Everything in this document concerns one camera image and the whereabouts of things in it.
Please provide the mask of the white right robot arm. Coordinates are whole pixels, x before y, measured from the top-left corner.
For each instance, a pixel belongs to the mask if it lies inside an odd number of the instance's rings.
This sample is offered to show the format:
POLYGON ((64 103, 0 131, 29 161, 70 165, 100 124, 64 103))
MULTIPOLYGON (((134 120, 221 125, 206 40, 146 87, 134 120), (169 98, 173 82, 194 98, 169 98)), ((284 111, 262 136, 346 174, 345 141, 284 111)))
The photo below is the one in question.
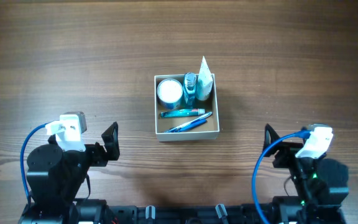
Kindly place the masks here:
POLYGON ((259 208, 263 223, 345 223, 341 210, 349 195, 349 168, 327 158, 333 129, 312 124, 280 137, 265 125, 262 157, 273 156, 275 168, 288 169, 296 196, 275 196, 267 208, 259 208))

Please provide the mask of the blue white toothbrush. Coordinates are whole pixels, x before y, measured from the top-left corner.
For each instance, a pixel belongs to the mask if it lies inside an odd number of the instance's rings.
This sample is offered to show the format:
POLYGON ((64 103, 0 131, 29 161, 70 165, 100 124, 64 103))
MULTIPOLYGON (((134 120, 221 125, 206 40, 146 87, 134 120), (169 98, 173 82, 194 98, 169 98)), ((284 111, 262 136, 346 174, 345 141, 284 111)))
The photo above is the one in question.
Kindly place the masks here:
POLYGON ((203 114, 203 115, 199 116, 198 118, 196 118, 196 119, 194 119, 192 121, 189 121, 189 122, 183 123, 183 124, 181 124, 181 125, 179 125, 177 127, 168 129, 168 130, 165 131, 165 133, 181 132, 181 131, 183 131, 183 129, 187 128, 188 126, 194 125, 195 123, 199 123, 201 120, 206 120, 211 115, 212 115, 212 112, 208 112, 206 114, 203 114))

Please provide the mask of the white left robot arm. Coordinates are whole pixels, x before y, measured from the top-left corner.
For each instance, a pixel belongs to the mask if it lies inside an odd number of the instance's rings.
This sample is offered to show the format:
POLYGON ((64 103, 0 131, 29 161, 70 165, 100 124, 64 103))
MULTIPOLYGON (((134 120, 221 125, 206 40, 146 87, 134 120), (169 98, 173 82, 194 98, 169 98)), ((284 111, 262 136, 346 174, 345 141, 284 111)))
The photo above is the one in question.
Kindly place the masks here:
POLYGON ((28 170, 21 172, 27 205, 19 223, 118 223, 105 200, 76 196, 83 183, 90 183, 90 167, 104 167, 119 159, 118 124, 102 133, 103 145, 82 144, 73 150, 64 149, 58 140, 67 127, 59 122, 43 127, 48 143, 20 157, 21 167, 28 170))

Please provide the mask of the white round jar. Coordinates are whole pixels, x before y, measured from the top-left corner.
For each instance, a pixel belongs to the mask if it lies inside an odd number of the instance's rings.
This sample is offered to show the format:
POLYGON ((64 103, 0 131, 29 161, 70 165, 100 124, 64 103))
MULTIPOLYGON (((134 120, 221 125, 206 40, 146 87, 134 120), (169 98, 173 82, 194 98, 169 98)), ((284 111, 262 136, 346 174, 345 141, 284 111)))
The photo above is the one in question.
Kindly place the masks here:
POLYGON ((165 109, 175 110, 181 105, 183 87, 176 79, 164 79, 157 86, 157 96, 165 109))

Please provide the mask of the white lotion tube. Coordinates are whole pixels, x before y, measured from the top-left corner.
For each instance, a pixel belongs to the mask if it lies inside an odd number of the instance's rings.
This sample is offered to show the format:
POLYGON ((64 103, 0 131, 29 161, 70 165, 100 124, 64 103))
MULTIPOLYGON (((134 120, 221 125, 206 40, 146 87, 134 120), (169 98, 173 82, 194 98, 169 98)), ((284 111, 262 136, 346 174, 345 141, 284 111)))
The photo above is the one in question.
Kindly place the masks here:
POLYGON ((196 98, 200 101, 206 101, 209 98, 212 87, 213 76, 205 57, 203 57, 196 84, 196 98))

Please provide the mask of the red green toothpaste tube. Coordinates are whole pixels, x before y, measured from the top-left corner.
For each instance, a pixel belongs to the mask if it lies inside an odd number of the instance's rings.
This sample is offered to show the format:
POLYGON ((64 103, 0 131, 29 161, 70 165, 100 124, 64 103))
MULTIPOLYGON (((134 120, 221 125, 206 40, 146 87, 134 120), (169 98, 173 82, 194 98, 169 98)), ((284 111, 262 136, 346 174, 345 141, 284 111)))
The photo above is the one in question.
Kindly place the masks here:
POLYGON ((182 118, 182 117, 189 117, 189 116, 200 116, 205 114, 205 109, 181 109, 181 110, 173 110, 173 111, 166 111, 161 112, 161 118, 182 118))

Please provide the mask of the blue mouthwash bottle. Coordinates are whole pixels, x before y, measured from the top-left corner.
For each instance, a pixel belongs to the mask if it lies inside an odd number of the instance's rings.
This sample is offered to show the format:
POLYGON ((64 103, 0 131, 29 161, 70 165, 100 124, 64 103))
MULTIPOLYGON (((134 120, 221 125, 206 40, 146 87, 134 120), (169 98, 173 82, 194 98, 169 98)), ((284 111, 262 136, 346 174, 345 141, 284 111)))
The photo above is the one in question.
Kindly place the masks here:
POLYGON ((197 77, 194 73, 188 72, 183 80, 183 99, 186 108, 192 108, 195 104, 197 77))

